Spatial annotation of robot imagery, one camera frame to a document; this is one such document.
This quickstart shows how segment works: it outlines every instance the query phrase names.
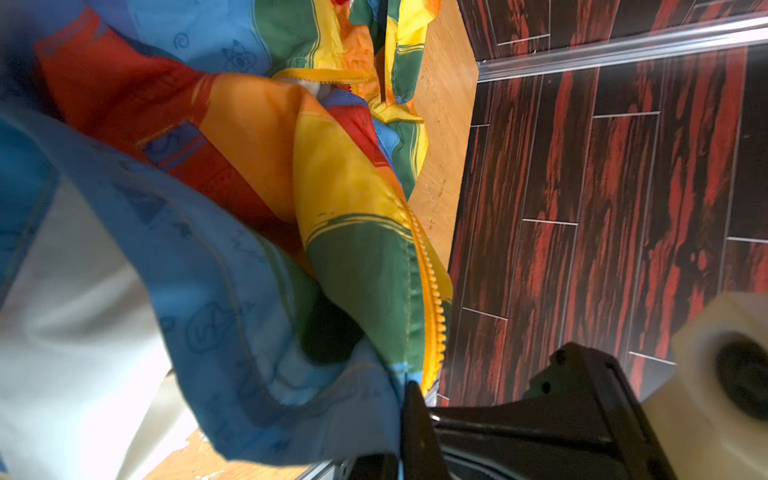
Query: dark red wood-pattern wall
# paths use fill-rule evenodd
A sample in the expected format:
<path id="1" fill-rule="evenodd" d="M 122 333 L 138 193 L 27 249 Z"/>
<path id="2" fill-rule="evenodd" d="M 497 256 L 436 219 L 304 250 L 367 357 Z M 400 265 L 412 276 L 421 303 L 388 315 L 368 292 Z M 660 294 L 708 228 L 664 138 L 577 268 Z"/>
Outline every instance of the dark red wood-pattern wall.
<path id="1" fill-rule="evenodd" d="M 768 10 L 768 0 L 458 0 L 478 60 Z"/>
<path id="2" fill-rule="evenodd" d="M 766 7 L 638 2 L 462 11 L 496 48 L 500 31 L 509 45 L 577 45 Z M 768 293 L 766 78 L 758 45 L 479 84 L 439 405 L 520 399 L 572 340 L 615 355 L 644 398 L 674 370 L 670 338 L 707 302 Z"/>

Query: white fabric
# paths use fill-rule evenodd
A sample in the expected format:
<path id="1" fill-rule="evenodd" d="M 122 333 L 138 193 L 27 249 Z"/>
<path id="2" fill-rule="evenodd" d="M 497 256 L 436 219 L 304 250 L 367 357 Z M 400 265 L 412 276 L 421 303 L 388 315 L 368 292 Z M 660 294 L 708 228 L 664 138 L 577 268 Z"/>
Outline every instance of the white fabric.
<path id="1" fill-rule="evenodd" d="M 0 310 L 11 477 L 115 478 L 169 369 L 144 284 L 62 180 Z"/>
<path id="2" fill-rule="evenodd" d="M 197 420 L 181 395 L 176 375 L 170 374 L 152 400 L 125 456 L 118 480 L 141 480 L 149 475 L 173 451 L 189 445 L 187 438 L 197 427 Z"/>

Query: zipper teeth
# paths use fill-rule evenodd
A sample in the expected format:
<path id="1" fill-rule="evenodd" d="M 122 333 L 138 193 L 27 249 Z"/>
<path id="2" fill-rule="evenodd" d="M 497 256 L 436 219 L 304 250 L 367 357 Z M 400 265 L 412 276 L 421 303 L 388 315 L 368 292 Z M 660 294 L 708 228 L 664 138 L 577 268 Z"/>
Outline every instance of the zipper teeth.
<path id="1" fill-rule="evenodd" d="M 429 260 L 429 255 L 424 248 L 425 233 L 421 224 L 415 218 L 415 214 L 412 212 L 410 206 L 406 208 L 408 215 L 411 217 L 411 226 L 414 233 L 413 239 L 416 245 L 416 252 L 419 255 L 419 260 L 424 264 L 427 271 L 427 278 L 429 279 L 428 288 L 423 292 L 425 295 L 425 351 L 424 351 L 424 369 L 422 371 L 422 394 L 426 393 L 432 388 L 439 370 L 442 368 L 442 363 L 445 360 L 445 310 L 440 305 L 440 291 L 437 284 L 437 276 L 435 275 L 435 269 L 432 267 L 432 262 Z"/>
<path id="2" fill-rule="evenodd" d="M 303 75 L 294 75 L 294 74 L 280 74 L 280 72 L 277 72 L 277 74 L 274 75 L 273 78 L 280 79 L 280 77 L 288 77 L 288 78 L 295 78 L 296 80 L 304 80 L 304 81 L 311 81 L 318 84 L 347 84 L 347 85 L 354 85 L 354 84 L 362 84 L 366 81 L 368 81 L 368 78 L 334 78 L 333 80 L 317 80 L 315 78 L 310 78 L 309 76 L 303 76 Z"/>

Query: white plastic part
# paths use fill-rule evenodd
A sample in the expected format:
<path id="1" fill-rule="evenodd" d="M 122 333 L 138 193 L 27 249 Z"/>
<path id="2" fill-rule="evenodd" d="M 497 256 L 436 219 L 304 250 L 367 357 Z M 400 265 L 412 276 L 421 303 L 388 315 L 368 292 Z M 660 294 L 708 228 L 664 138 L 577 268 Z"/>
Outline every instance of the white plastic part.
<path id="1" fill-rule="evenodd" d="M 768 422 L 741 412 L 717 380 L 717 354 L 734 340 L 768 351 L 768 295 L 727 293 L 672 338 L 677 367 L 644 403 L 680 480 L 768 478 Z"/>

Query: light wood surface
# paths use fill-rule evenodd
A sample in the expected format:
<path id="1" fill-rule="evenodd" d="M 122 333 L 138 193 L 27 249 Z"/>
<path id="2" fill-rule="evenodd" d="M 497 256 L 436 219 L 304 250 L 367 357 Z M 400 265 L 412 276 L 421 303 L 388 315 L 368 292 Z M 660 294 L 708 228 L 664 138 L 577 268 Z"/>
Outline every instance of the light wood surface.
<path id="1" fill-rule="evenodd" d="M 203 439 L 200 430 L 190 443 L 171 453 L 144 480 L 294 480 L 306 467 L 275 468 L 248 462 L 227 462 Z"/>
<path id="2" fill-rule="evenodd" d="M 429 149 L 409 204 L 447 268 L 458 195 L 462 189 L 478 67 L 456 0 L 442 0 L 427 29 L 416 110 L 427 127 Z"/>
<path id="3" fill-rule="evenodd" d="M 429 150 L 409 201 L 443 265 L 448 265 L 462 186 L 478 68 L 456 0 L 442 0 L 427 30 L 416 109 L 424 117 Z M 227 462 L 195 432 L 145 480 L 293 480 L 305 467 L 272 468 Z"/>

